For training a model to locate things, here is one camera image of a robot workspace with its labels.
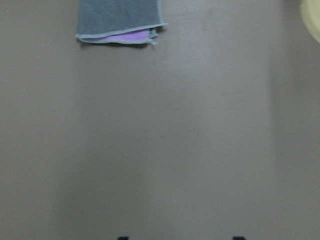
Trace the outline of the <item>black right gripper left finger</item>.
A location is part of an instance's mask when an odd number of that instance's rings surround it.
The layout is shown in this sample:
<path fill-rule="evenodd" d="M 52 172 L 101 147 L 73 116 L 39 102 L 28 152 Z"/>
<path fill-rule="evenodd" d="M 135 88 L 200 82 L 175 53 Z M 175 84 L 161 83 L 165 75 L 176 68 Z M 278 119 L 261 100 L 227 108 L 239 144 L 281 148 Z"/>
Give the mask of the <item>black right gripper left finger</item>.
<path fill-rule="evenodd" d="M 117 240 L 130 240 L 129 236 L 119 236 Z"/>

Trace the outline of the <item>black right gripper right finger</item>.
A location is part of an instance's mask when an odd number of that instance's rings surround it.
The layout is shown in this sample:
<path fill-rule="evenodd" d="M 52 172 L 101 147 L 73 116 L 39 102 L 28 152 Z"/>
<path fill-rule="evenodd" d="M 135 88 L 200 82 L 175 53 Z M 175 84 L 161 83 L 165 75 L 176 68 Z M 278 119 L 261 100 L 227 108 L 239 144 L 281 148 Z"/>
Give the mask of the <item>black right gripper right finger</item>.
<path fill-rule="evenodd" d="M 232 240 L 247 240 L 244 236 L 233 236 Z"/>

